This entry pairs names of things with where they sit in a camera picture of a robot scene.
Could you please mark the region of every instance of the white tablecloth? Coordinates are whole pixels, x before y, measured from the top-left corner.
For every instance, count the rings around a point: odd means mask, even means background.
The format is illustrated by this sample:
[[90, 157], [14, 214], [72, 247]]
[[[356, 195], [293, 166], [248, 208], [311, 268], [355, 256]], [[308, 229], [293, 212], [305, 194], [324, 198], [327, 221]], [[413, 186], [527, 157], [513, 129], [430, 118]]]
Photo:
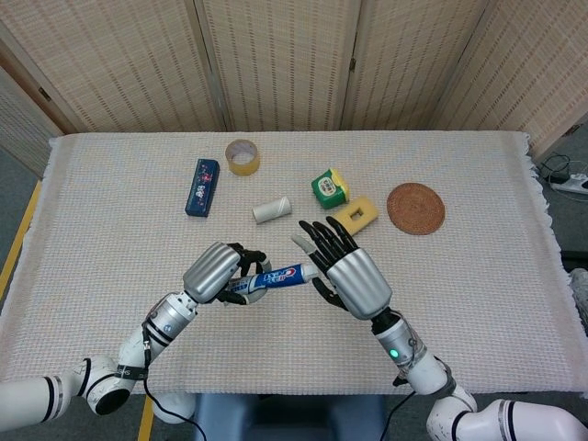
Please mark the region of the white tablecloth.
[[[237, 138], [261, 153], [233, 175]], [[40, 204], [0, 322], [0, 379], [63, 372], [119, 345], [213, 242], [261, 249], [274, 267], [305, 262], [289, 236], [327, 214], [311, 180], [338, 168], [379, 218], [356, 240], [374, 258], [429, 348], [473, 392], [588, 390], [588, 344], [546, 202], [517, 132], [81, 134], [52, 142]], [[220, 162], [207, 219], [184, 212], [198, 158]], [[411, 236], [386, 213], [404, 182], [433, 188], [441, 229]], [[256, 225], [251, 208], [288, 196], [293, 213]], [[153, 391], [394, 392], [395, 366], [369, 322], [311, 285], [250, 307], [199, 308], [153, 363]]]

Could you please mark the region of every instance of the gray floor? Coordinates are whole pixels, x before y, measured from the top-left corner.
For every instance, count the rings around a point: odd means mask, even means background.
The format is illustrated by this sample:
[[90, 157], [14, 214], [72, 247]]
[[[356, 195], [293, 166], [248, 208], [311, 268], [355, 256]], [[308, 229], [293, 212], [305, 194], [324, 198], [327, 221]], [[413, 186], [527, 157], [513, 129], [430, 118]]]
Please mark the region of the gray floor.
[[[568, 154], [572, 160], [588, 163], [588, 125], [571, 135], [561, 147], [560, 153]], [[0, 150], [0, 265], [3, 265], [17, 232], [18, 225], [35, 186], [35, 176]], [[586, 215], [588, 204], [569, 200], [544, 186], [544, 195], [550, 206], [553, 230], [563, 250], [588, 252]], [[497, 398], [531, 401], [562, 407], [583, 422], [588, 423], [588, 401], [581, 400], [575, 393], [528, 393], [477, 395], [481, 408]], [[393, 406], [400, 398], [389, 399]], [[68, 413], [58, 420], [45, 425], [29, 427], [4, 433], [0, 439], [16, 440], [131, 440], [136, 439], [141, 421], [142, 396], [132, 396], [129, 402], [117, 413], [96, 417], [81, 399], [74, 399]], [[426, 415], [432, 406], [427, 397], [414, 397], [408, 401], [392, 419], [390, 439], [428, 439], [424, 427]], [[152, 440], [180, 441], [192, 438], [192, 429], [187, 424], [168, 425], [155, 420]]]

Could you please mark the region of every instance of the silver robotic hand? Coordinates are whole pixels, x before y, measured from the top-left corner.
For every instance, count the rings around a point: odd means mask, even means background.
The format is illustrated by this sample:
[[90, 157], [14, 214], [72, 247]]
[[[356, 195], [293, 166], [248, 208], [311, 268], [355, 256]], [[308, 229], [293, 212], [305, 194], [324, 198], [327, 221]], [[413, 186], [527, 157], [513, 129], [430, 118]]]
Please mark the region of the silver robotic hand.
[[400, 371], [394, 385], [409, 383], [416, 393], [436, 397], [426, 422], [432, 439], [588, 441], [588, 429], [557, 407], [497, 400], [477, 412], [474, 398], [456, 383], [449, 366], [427, 349], [400, 312], [389, 307], [390, 286], [369, 255], [337, 220], [326, 219], [336, 234], [319, 222], [300, 222], [316, 247], [292, 236], [331, 281], [334, 292], [318, 278], [312, 283], [330, 304], [372, 321], [372, 333]]
[[225, 289], [237, 270], [245, 276], [252, 264], [257, 273], [271, 270], [264, 253], [238, 243], [214, 243], [184, 274], [184, 289], [157, 302], [124, 342], [118, 363], [94, 356], [62, 375], [0, 383], [0, 432], [55, 419], [76, 395], [96, 414], [115, 412], [135, 383], [146, 380], [155, 358], [194, 320], [200, 303], [249, 304], [263, 297], [264, 290], [245, 297]]

